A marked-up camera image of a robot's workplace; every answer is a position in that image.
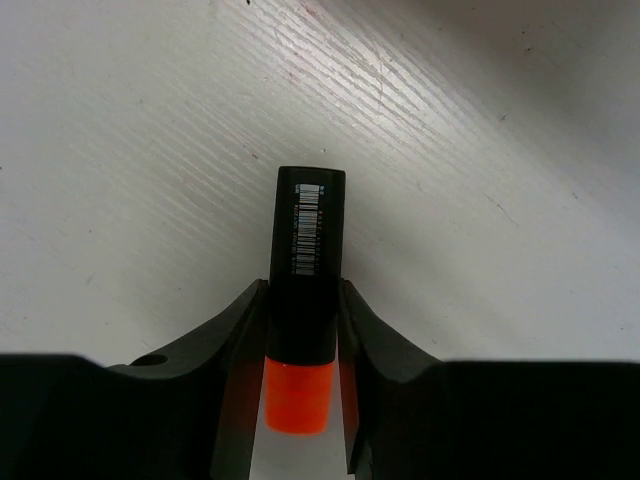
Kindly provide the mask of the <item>orange highlighter marker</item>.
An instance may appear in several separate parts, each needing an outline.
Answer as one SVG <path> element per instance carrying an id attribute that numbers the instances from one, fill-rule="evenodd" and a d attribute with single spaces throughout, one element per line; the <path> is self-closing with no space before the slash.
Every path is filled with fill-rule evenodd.
<path id="1" fill-rule="evenodd" d="M 269 272 L 265 421 L 289 435 L 328 425 L 336 355 L 346 174 L 278 170 Z"/>

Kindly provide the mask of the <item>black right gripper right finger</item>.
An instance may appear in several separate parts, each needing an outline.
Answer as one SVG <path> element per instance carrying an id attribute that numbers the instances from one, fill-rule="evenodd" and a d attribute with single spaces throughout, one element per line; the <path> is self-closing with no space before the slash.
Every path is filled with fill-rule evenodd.
<path id="1" fill-rule="evenodd" d="M 634 362 L 442 361 L 339 292 L 347 470 L 358 479 L 635 479 Z"/>

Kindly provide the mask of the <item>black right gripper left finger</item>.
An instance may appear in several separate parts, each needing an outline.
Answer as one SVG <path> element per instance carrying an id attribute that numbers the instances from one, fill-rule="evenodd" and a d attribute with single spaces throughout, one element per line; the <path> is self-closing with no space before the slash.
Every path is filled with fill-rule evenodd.
<path id="1" fill-rule="evenodd" d="M 265 281 L 128 365 L 1 358 L 5 479 L 245 479 L 266 344 Z"/>

